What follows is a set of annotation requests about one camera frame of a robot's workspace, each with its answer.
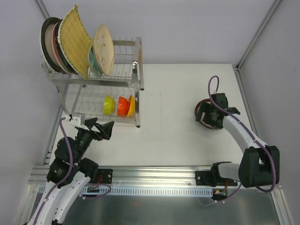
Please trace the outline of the cream plate dark patterned rim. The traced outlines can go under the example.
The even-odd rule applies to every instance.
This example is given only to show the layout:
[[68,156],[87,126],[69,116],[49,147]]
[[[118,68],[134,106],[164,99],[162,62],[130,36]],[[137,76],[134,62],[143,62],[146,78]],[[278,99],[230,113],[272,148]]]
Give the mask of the cream plate dark patterned rim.
[[60,56],[63,64],[68,68],[69,73],[77,74],[76,71],[69,64],[68,60],[65,58],[65,56],[63,54],[63,51],[62,51],[62,48],[61,48],[61,46],[58,42],[59,26],[60,26],[61,22],[62,22],[62,19],[58,22],[58,24],[56,25],[56,28],[55,28],[55,43],[56,43],[56,46],[57,46],[57,50],[58,50],[59,56]]

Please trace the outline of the cream plate with metallic rim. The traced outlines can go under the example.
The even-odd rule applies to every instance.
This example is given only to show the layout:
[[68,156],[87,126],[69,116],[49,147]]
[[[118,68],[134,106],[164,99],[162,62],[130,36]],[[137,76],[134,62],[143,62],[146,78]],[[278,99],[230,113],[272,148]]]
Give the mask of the cream plate with metallic rim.
[[53,28],[59,21],[60,20],[57,17],[50,17],[44,21],[40,32],[40,45],[42,49],[42,55],[50,68],[55,72],[65,73],[64,70],[56,62],[53,45],[51,43]]

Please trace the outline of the beige oval floral plate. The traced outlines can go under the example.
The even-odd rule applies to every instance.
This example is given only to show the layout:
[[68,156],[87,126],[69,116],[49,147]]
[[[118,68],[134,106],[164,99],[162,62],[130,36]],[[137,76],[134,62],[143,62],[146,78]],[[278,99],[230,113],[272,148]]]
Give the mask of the beige oval floral plate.
[[110,75],[114,67],[114,45],[108,27],[99,25],[92,40],[93,54],[102,74]]

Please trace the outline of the pink and cream floral plate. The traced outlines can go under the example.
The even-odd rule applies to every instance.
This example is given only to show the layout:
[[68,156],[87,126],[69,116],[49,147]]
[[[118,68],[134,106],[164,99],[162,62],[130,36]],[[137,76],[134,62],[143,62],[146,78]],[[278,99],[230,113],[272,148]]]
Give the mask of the pink and cream floral plate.
[[53,27],[53,30],[52,30],[52,50],[54,52],[54,57],[55,57],[55,60],[57,62],[57,65],[66,73],[68,74],[68,68],[64,65],[63,61],[61,60],[60,56],[59,56],[59,53],[58,53],[58,50],[57,50],[57,46],[56,46],[56,43],[55,43],[55,28],[57,26],[58,23],[56,23]]

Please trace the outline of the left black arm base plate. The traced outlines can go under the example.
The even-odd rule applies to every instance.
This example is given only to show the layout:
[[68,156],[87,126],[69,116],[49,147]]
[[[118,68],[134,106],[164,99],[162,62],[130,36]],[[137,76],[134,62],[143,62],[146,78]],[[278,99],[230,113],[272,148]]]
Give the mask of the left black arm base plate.
[[113,169],[99,168],[94,178],[96,184],[111,184],[113,180]]

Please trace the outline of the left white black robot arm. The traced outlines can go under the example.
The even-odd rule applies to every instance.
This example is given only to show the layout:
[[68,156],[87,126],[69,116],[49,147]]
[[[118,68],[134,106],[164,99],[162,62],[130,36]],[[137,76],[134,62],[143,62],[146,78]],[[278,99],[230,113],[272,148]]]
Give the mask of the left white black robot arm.
[[54,152],[46,176],[42,198],[29,220],[29,225],[61,225],[76,198],[86,186],[104,186],[104,193],[92,196],[97,199],[111,192],[113,171],[84,157],[92,141],[109,140],[114,121],[99,124],[97,118],[85,119],[84,115],[67,115],[60,119],[63,133]]

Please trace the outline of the cream plate with red rim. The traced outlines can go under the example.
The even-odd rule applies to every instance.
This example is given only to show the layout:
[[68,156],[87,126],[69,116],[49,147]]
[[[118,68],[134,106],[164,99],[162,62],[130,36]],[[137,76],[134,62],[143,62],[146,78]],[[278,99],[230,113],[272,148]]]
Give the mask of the cream plate with red rim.
[[208,129],[221,129],[222,125],[218,123],[218,113],[216,110],[210,99],[201,100],[195,107],[195,121]]

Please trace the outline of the yellow woven bamboo mat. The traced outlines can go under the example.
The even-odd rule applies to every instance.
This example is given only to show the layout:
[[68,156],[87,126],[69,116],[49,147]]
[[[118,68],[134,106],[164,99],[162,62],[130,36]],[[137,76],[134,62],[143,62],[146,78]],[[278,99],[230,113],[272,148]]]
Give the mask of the yellow woven bamboo mat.
[[90,49],[89,37],[78,12],[78,5],[65,15],[59,25],[58,43],[71,68],[82,78],[88,78],[88,63],[86,57]]

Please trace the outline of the teal square plate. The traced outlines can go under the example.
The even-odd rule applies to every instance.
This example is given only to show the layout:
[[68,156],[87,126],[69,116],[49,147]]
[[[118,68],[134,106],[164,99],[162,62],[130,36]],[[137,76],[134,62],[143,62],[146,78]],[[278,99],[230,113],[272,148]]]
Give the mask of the teal square plate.
[[94,56],[94,52],[93,52],[93,47],[91,47],[88,56],[87,56],[87,62],[89,65],[89,68],[91,70],[91,72],[97,77],[97,78],[101,78],[102,77],[102,70],[100,69],[96,58]]

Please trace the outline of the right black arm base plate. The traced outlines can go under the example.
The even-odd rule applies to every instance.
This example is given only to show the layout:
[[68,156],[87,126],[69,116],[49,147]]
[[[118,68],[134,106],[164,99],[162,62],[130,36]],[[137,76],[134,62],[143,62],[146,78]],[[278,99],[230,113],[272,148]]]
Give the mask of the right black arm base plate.
[[212,186],[210,171],[195,171],[195,183],[197,186]]

